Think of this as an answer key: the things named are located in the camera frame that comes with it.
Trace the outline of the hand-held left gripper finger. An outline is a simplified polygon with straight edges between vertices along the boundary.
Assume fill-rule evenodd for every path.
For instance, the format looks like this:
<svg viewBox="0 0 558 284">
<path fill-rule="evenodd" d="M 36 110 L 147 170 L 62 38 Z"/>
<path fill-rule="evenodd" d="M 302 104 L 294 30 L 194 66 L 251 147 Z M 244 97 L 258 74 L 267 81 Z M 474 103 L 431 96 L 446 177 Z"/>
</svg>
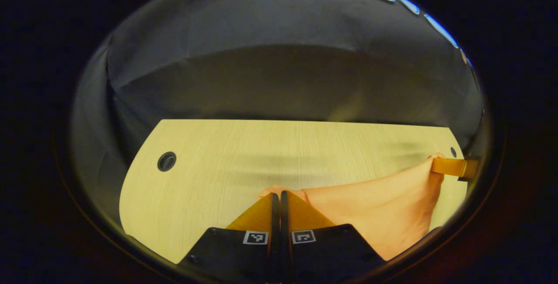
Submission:
<svg viewBox="0 0 558 284">
<path fill-rule="evenodd" d="M 263 197 L 227 228 L 208 228 L 179 265 L 218 284 L 279 283 L 279 197 Z"/>
<path fill-rule="evenodd" d="M 281 193 L 283 284 L 346 284 L 385 265 L 351 224 L 334 224 L 294 193 Z"/>
</svg>

